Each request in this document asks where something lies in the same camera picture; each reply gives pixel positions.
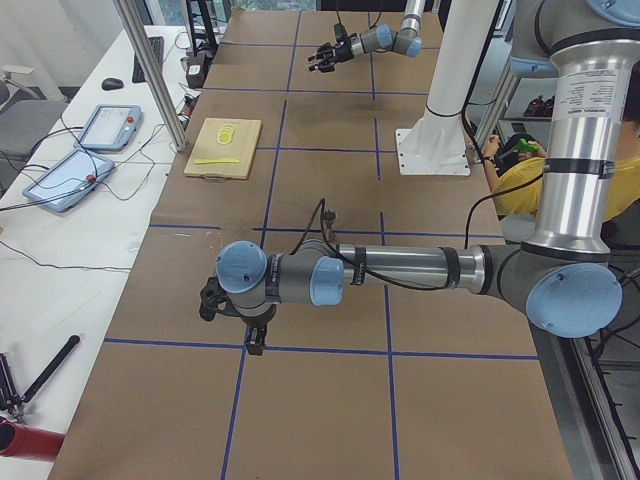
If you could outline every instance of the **computer mouse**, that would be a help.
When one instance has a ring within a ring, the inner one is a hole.
[[[102,81],[103,90],[118,90],[124,87],[124,82],[119,78],[105,78]]]

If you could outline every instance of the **black keyboard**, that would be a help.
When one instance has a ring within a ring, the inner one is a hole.
[[[162,61],[164,60],[164,38],[162,37],[149,37],[149,43],[151,44],[151,50],[158,61],[160,71],[162,71]],[[144,72],[142,71],[142,65],[138,61],[138,57],[133,57],[133,76],[131,77],[133,83],[145,82]]]

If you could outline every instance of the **green object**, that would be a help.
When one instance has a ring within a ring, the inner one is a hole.
[[[516,151],[518,153],[536,153],[538,151],[538,147],[536,145],[530,144],[524,138],[521,138],[518,142],[518,145],[516,145]]]

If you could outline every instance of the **person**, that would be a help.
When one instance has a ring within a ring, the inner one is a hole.
[[[609,186],[609,196],[604,215],[608,221],[621,214],[636,200],[640,199],[640,62],[631,74],[627,100],[623,113],[623,121],[618,140],[615,174]],[[502,173],[496,172],[495,161],[500,142],[496,135],[489,138],[485,150],[484,171],[491,193],[500,193],[517,187],[542,173],[546,152],[542,145],[529,141],[538,147],[535,156],[523,155],[521,161]],[[542,182],[506,193],[493,199],[499,216],[513,214],[532,214],[538,210],[538,202],[542,191]]]

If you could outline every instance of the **red cylinder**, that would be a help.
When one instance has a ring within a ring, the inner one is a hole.
[[[27,427],[4,419],[0,423],[0,455],[53,462],[64,435]]]

